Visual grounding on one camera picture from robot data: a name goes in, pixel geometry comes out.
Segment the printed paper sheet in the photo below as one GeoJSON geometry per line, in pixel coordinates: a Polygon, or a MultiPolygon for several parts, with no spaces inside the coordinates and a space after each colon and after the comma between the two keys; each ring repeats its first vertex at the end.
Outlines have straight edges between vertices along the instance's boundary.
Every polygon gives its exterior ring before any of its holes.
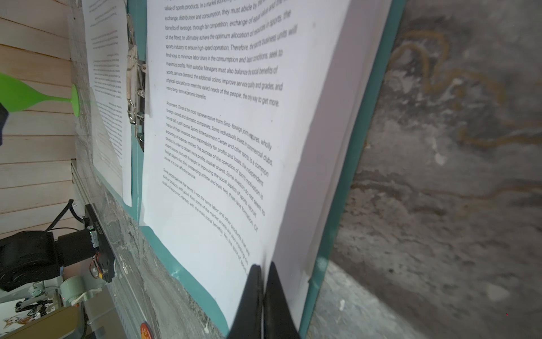
{"type": "Polygon", "coordinates": [[[123,1],[83,1],[93,165],[126,206],[132,205],[128,121],[128,28],[123,1]]]}
{"type": "Polygon", "coordinates": [[[327,240],[327,219],[394,5],[350,3],[303,145],[272,260],[299,335],[306,333],[323,279],[318,251],[327,240]]]}
{"type": "Polygon", "coordinates": [[[230,329],[271,259],[348,1],[149,1],[141,223],[230,329]]]}

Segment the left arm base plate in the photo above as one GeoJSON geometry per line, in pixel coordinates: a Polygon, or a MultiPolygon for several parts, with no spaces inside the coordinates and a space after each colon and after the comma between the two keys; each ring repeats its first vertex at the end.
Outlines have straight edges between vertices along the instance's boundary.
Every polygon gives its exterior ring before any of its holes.
{"type": "Polygon", "coordinates": [[[83,220],[90,232],[91,241],[95,249],[93,265],[96,270],[96,277],[106,283],[110,283],[115,276],[115,255],[97,217],[93,204],[85,205],[85,217],[83,220]]]}

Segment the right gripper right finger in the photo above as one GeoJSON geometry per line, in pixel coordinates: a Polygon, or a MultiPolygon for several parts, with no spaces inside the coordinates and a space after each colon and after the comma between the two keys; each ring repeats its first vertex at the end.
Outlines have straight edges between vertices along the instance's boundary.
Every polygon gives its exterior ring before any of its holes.
{"type": "Polygon", "coordinates": [[[264,339],[300,339],[274,262],[271,263],[263,301],[264,339]]]}

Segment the silver folder clip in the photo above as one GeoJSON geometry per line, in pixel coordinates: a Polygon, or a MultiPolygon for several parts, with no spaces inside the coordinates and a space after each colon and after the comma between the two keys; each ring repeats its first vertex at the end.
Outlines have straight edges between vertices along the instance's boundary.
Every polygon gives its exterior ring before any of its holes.
{"type": "Polygon", "coordinates": [[[128,28],[127,54],[127,103],[128,121],[132,125],[132,134],[142,151],[145,149],[145,77],[146,64],[138,57],[134,24],[130,14],[126,15],[128,28]]]}

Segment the teal paper folder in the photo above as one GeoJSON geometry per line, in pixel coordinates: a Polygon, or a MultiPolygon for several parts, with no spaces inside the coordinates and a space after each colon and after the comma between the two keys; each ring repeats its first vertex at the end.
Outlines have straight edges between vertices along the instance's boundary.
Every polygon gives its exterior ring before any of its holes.
{"type": "MultiPolygon", "coordinates": [[[[148,114],[150,108],[150,96],[148,94],[148,83],[150,80],[147,51],[148,51],[148,2],[138,1],[138,12],[131,11],[131,7],[126,1],[123,1],[126,5],[127,14],[131,15],[134,30],[135,30],[135,43],[138,47],[138,57],[146,64],[146,77],[145,77],[145,117],[148,114]]],[[[342,210],[345,206],[347,195],[349,192],[349,186],[353,180],[355,169],[358,165],[358,161],[363,150],[364,141],[368,132],[368,125],[375,110],[376,101],[380,92],[380,88],[383,82],[385,69],[390,58],[395,36],[397,34],[400,19],[402,17],[402,11],[405,7],[403,1],[396,1],[392,11],[390,12],[388,23],[385,27],[385,33],[381,40],[381,46],[378,50],[373,70],[371,72],[370,83],[366,88],[366,93],[362,99],[362,106],[359,110],[359,114],[354,125],[354,131],[351,136],[349,148],[347,151],[347,157],[344,162],[342,174],[340,176],[340,182],[336,191],[335,198],[333,200],[332,209],[327,219],[325,227],[325,235],[327,240],[321,244],[317,255],[317,267],[323,269],[326,272],[328,262],[330,260],[330,252],[333,247],[333,243],[336,238],[336,233],[340,221],[342,210]]],[[[142,208],[142,193],[143,193],[143,165],[145,159],[145,149],[142,151],[137,143],[136,138],[132,134],[131,125],[131,153],[132,153],[132,205],[126,206],[122,201],[121,204],[124,209],[134,217],[138,223],[138,227],[143,233],[144,238],[149,243],[153,254],[157,257],[158,261],[166,268],[173,279],[178,281],[182,287],[188,292],[196,304],[203,310],[206,316],[216,325],[216,320],[219,316],[218,309],[215,307],[213,301],[210,299],[207,292],[196,282],[196,280],[189,274],[189,272],[183,268],[183,266],[172,256],[168,249],[161,243],[158,237],[154,234],[152,229],[141,223],[141,208],[142,208]]],[[[275,250],[273,251],[271,259],[261,267],[263,276],[264,296],[265,288],[268,281],[268,274],[270,265],[273,260],[275,250]]],[[[306,333],[300,335],[300,338],[306,337],[309,324],[306,327],[306,333]]],[[[219,331],[224,335],[228,335],[230,329],[219,328],[219,331]]]]}

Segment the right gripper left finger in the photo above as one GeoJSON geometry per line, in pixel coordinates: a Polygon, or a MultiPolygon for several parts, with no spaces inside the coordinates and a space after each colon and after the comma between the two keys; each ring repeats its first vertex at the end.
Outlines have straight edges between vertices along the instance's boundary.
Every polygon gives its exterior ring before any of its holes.
{"type": "Polygon", "coordinates": [[[241,295],[228,339],[260,339],[262,336],[264,286],[262,270],[252,265],[241,295]]]}

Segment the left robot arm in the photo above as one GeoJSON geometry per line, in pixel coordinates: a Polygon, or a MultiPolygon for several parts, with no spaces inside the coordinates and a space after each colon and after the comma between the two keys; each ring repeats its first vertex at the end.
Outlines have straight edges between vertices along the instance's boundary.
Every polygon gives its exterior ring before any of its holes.
{"type": "Polygon", "coordinates": [[[95,255],[90,232],[80,230],[55,238],[52,232],[24,231],[1,240],[1,289],[59,277],[64,267],[95,255]]]}

